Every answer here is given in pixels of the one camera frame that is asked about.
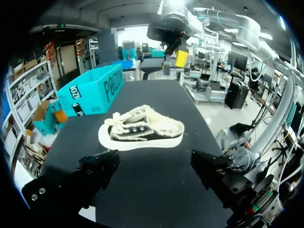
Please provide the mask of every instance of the box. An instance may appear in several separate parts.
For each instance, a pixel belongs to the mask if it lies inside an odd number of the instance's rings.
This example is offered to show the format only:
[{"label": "box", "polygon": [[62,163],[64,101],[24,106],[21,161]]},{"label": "box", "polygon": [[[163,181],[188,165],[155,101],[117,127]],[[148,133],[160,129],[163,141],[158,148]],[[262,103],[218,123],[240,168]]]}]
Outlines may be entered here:
[{"label": "box", "polygon": [[51,100],[50,106],[52,108],[52,112],[59,112],[62,110],[61,104],[59,100]]},{"label": "box", "polygon": [[26,81],[23,85],[22,85],[24,92],[28,92],[30,90],[30,86],[29,86],[29,81]]},{"label": "box", "polygon": [[57,92],[67,116],[106,113],[124,84],[121,64],[89,70]]},{"label": "box", "polygon": [[33,117],[34,126],[42,135],[55,133],[57,120],[52,114],[49,103],[50,101],[42,101],[40,105],[38,105]]},{"label": "box", "polygon": [[30,143],[30,140],[31,140],[32,135],[33,135],[33,131],[31,131],[31,130],[29,130],[29,129],[26,129],[24,141],[25,141],[26,143]]},{"label": "box", "polygon": [[46,61],[47,59],[48,59],[48,57],[47,57],[47,56],[43,56],[43,57],[40,59],[40,63],[42,63],[42,62]]},{"label": "box", "polygon": [[22,121],[25,121],[25,119],[28,117],[29,113],[30,113],[30,109],[29,109],[29,106],[28,106],[28,103],[25,102],[21,107],[20,109],[17,111],[18,112],[18,115],[20,117],[20,119]]},{"label": "box", "polygon": [[35,60],[35,59],[33,59],[33,60],[27,62],[27,63],[24,65],[25,71],[27,71],[27,70],[31,69],[32,67],[36,66],[37,63],[38,63],[38,62],[37,62],[37,60]]},{"label": "box", "polygon": [[15,81],[25,72],[24,62],[22,61],[18,66],[13,69],[13,80]]},{"label": "box", "polygon": [[38,91],[33,93],[33,95],[28,99],[28,105],[31,110],[33,110],[40,102],[40,97]]},{"label": "box", "polygon": [[36,84],[37,84],[38,80],[37,80],[37,75],[34,75],[33,77],[31,77],[29,79],[29,86],[31,88],[33,88]]}]

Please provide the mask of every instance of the workbench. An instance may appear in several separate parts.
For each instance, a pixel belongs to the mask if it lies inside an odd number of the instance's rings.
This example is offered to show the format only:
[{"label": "workbench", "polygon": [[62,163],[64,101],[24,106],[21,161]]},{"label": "workbench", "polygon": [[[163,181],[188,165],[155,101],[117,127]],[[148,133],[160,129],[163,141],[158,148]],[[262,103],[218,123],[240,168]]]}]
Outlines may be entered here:
[{"label": "workbench", "polygon": [[120,166],[108,188],[91,203],[96,221],[112,228],[225,227],[232,211],[205,189],[190,165],[193,149],[214,156],[221,150],[185,89],[174,80],[126,82],[106,114],[70,117],[48,152],[42,174],[60,183],[76,170],[79,159],[106,150],[97,138],[105,119],[143,104],[182,121],[183,139],[175,148],[120,152]]}]

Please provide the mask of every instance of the floor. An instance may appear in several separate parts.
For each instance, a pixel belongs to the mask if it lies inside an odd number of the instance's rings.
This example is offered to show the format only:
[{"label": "floor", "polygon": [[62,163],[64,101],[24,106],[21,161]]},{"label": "floor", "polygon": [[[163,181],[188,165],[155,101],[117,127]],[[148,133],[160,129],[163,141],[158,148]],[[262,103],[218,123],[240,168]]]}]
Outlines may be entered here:
[{"label": "floor", "polygon": [[[218,76],[218,79],[222,86],[228,86],[225,80],[222,79],[222,75]],[[170,73],[170,76],[164,76],[162,71],[157,71],[154,73],[149,74],[149,80],[164,80],[164,79],[176,79],[176,75],[174,72]],[[243,123],[251,125],[252,121],[256,118],[261,105],[256,101],[255,98],[251,95],[251,92],[248,93],[246,98],[247,105],[244,105],[242,109],[230,109],[229,107],[224,106],[220,103],[210,103],[210,102],[202,102],[196,104],[197,109],[201,113],[202,117],[208,124],[211,132],[213,133],[214,137],[218,135],[221,129],[228,128],[233,126],[237,123]],[[265,115],[265,122],[268,123],[271,121],[272,115],[267,112]],[[255,133],[252,134],[252,138],[250,144],[253,145],[264,130],[267,127],[265,122],[261,122],[261,124],[257,127]],[[283,140],[283,135],[281,133],[277,133],[278,141]],[[267,152],[261,157],[261,162],[268,161],[270,158],[275,158],[278,150],[272,151],[272,148],[278,147],[277,143],[273,143],[272,145],[267,145],[266,149]],[[273,174],[275,179],[278,179],[279,174],[281,171],[281,166],[278,165],[278,162],[274,163],[269,171],[268,174]]]}]

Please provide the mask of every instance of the white shelving unit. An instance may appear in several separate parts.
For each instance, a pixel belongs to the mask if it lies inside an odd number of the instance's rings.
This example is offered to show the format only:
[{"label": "white shelving unit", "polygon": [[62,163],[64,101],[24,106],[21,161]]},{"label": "white shelving unit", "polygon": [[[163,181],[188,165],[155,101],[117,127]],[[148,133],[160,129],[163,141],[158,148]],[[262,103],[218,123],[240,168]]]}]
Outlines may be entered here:
[{"label": "white shelving unit", "polygon": [[[41,79],[40,81],[37,81],[37,83],[32,86],[28,91],[26,91],[26,93],[14,104],[13,102],[13,98],[12,98],[12,89],[14,87],[16,87],[19,83],[21,83],[25,78],[28,77],[28,75],[31,73],[31,72],[34,72],[35,70],[39,70],[42,66],[45,66],[47,68],[47,76],[43,79]],[[28,71],[26,71],[25,73],[23,73],[21,76],[19,76],[15,81],[13,81],[11,84],[10,84],[10,80],[9,78],[7,77],[7,80],[6,80],[6,85],[5,85],[5,90],[6,90],[6,96],[7,96],[7,99],[8,99],[8,102],[9,102],[9,107],[10,107],[10,112],[9,114],[7,115],[7,117],[5,118],[3,124],[2,124],[2,131],[3,129],[5,129],[5,126],[6,126],[6,123],[8,121],[8,119],[13,116],[14,117],[14,121],[17,125],[17,127],[20,129],[20,132],[17,133],[18,135],[15,136],[16,138],[14,138],[14,145],[13,147],[11,147],[12,149],[10,150],[11,152],[11,155],[10,155],[10,158],[9,158],[9,164],[12,165],[13,163],[13,159],[14,159],[14,156],[15,156],[15,153],[16,153],[16,150],[17,150],[17,147],[18,147],[18,144],[21,140],[21,138],[25,135],[26,133],[26,124],[27,122],[29,121],[29,119],[32,117],[32,115],[35,113],[38,105],[36,105],[31,111],[30,113],[28,114],[27,118],[22,121],[21,118],[19,117],[19,114],[18,114],[18,106],[21,106],[23,105],[25,102],[28,102],[29,98],[27,98],[28,95],[30,95],[35,89],[37,89],[37,87],[40,85],[40,84],[44,84],[48,82],[51,90],[49,91],[48,94],[46,94],[44,96],[44,98],[41,99],[41,101],[45,101],[47,100],[48,98],[50,98],[52,95],[56,95],[57,94],[57,90],[56,90],[56,86],[55,86],[55,82],[54,82],[54,78],[53,78],[53,75],[52,75],[52,70],[51,70],[51,65],[50,65],[50,62],[49,61],[44,61],[42,63],[39,63],[37,64],[36,66],[32,67],[31,69],[29,69]]]},{"label": "white shelving unit", "polygon": [[96,60],[95,60],[95,51],[98,50],[98,41],[96,40],[89,40],[89,47],[90,47],[90,59],[91,59],[91,63],[92,63],[92,67],[94,68],[96,66]]},{"label": "white shelving unit", "polygon": [[[54,90],[52,90],[50,93],[48,93],[41,101],[46,101],[52,94],[54,94]],[[29,115],[27,116],[27,118],[22,122],[22,125],[25,125],[27,123],[27,121],[29,121],[30,117],[35,113],[36,109],[37,109],[38,105],[33,108],[33,110],[30,111]]]},{"label": "white shelving unit", "polygon": [[9,120],[9,118],[11,117],[11,114],[12,112],[10,111],[9,114],[5,117],[4,121],[3,121],[3,124],[2,124],[2,127],[1,127],[1,132],[3,132],[4,128],[5,128],[5,125],[7,123],[7,121]]},{"label": "white shelving unit", "polygon": [[28,96],[32,91],[34,91],[40,84],[44,84],[48,79],[50,79],[50,75],[48,75],[46,78],[42,79],[41,81],[37,82],[32,88],[30,88],[23,96],[20,98],[17,103],[15,103],[15,106],[19,106],[21,103],[23,103],[23,99]]},{"label": "white shelving unit", "polygon": [[13,149],[13,154],[10,156],[10,158],[9,158],[9,165],[11,166],[12,165],[12,163],[13,163],[13,159],[14,159],[14,156],[15,156],[15,153],[16,153],[16,149],[17,149],[17,146],[18,146],[18,144],[19,144],[19,141],[20,141],[20,139],[21,139],[21,137],[22,137],[23,135],[22,135],[22,133],[20,132],[19,133],[19,135],[17,136],[17,140],[16,140],[16,144],[15,144],[15,146],[14,146],[14,149]]}]

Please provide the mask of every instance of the ceiling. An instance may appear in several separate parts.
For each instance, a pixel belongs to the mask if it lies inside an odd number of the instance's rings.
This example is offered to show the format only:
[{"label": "ceiling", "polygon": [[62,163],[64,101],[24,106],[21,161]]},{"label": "ceiling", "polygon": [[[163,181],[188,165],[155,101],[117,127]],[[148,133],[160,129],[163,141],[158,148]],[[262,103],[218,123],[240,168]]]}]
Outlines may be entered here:
[{"label": "ceiling", "polygon": [[[47,11],[38,24],[74,23],[93,28],[124,27],[149,24],[158,19],[157,10],[161,0],[61,0]],[[265,39],[282,58],[290,59],[290,36],[285,32],[276,13],[263,0],[188,0],[188,8],[194,7],[226,10],[256,20],[261,32],[270,34],[273,40]],[[224,28],[211,23],[209,29]]]}]

